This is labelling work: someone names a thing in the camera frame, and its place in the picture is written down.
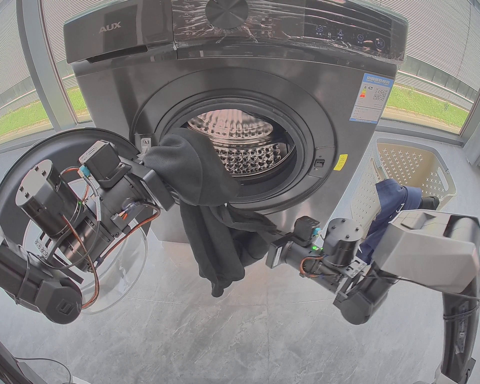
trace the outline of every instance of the energy label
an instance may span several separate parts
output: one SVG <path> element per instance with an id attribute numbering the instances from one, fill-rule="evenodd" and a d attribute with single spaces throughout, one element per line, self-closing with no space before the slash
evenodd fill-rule
<path id="1" fill-rule="evenodd" d="M 378 123 L 392 87 L 392 79 L 365 73 L 350 121 Z"/>

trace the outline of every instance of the black cloth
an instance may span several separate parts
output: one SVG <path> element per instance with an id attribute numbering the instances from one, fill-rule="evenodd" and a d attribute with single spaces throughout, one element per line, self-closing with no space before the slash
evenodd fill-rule
<path id="1" fill-rule="evenodd" d="M 269 244 L 259 232 L 274 231 L 275 224 L 229 204 L 240 186 L 199 132 L 171 130 L 147 152 L 144 163 L 178 193 L 199 274 L 212 283 L 212 296 L 220 297 L 233 281 L 243 279 L 245 266 L 263 258 Z"/>
<path id="2" fill-rule="evenodd" d="M 430 209 L 431 211 L 436 211 L 439 205 L 440 200 L 437 196 L 427 196 L 421 198 L 419 209 Z"/>

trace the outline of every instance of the control panel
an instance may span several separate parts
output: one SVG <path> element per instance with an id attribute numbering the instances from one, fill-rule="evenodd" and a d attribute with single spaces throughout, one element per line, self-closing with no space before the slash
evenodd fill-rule
<path id="1" fill-rule="evenodd" d="M 392 19 L 350 1 L 306 0 L 304 37 L 388 56 Z"/>
<path id="2" fill-rule="evenodd" d="M 407 22 L 349 0 L 172 0 L 177 42 L 236 37 L 242 41 L 309 42 L 402 60 Z"/>

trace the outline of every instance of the window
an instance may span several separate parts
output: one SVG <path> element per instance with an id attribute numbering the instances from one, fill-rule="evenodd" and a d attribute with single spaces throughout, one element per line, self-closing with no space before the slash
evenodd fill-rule
<path id="1" fill-rule="evenodd" d="M 433 77 L 435 76 L 435 67 L 427 63 L 422 63 L 420 65 L 418 76 L 424 78 L 425 80 L 432 81 Z"/>
<path id="2" fill-rule="evenodd" d="M 51 128 L 25 62 L 16 1 L 0 1 L 0 144 Z"/>
<path id="3" fill-rule="evenodd" d="M 460 84 L 460 80 L 456 79 L 455 77 L 453 76 L 450 76 L 448 78 L 448 81 L 447 81 L 447 84 L 446 84 L 446 87 L 451 89 L 452 91 L 456 92 L 456 90 L 458 89 L 458 85 Z"/>
<path id="4" fill-rule="evenodd" d="M 469 89 L 470 87 L 468 85 L 466 85 L 463 82 L 460 82 L 460 85 L 458 86 L 458 89 L 456 90 L 456 92 L 462 96 L 467 96 Z"/>
<path id="5" fill-rule="evenodd" d="M 42 0 L 48 43 L 53 52 L 63 87 L 79 122 L 90 121 L 91 117 L 73 74 L 73 69 L 65 60 L 63 24 L 79 13 L 108 2 L 111 2 L 111 0 Z"/>
<path id="6" fill-rule="evenodd" d="M 371 0 L 409 23 L 384 118 L 460 133 L 480 88 L 480 2 L 468 1 Z"/>
<path id="7" fill-rule="evenodd" d="M 447 81 L 448 81 L 448 73 L 443 72 L 440 69 L 437 69 L 435 71 L 435 76 L 433 76 L 433 82 L 437 83 L 437 84 L 440 84 L 440 85 L 443 85 L 443 86 L 446 86 Z"/>
<path id="8" fill-rule="evenodd" d="M 414 59 L 411 56 L 407 56 L 402 65 L 402 71 L 417 75 L 420 69 L 421 61 Z"/>

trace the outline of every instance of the qr code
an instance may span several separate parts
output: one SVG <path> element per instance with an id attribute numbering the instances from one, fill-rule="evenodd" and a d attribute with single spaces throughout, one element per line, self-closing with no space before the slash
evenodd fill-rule
<path id="1" fill-rule="evenodd" d="M 388 89 L 376 88 L 373 94 L 373 101 L 384 101 L 387 97 Z"/>

